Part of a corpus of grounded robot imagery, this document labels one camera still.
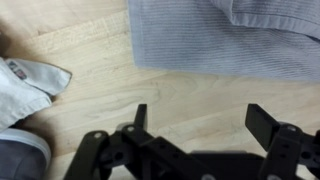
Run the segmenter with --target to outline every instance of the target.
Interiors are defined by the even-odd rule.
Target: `sneaker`
[[[0,180],[41,180],[51,159],[45,140],[26,131],[0,132]]]

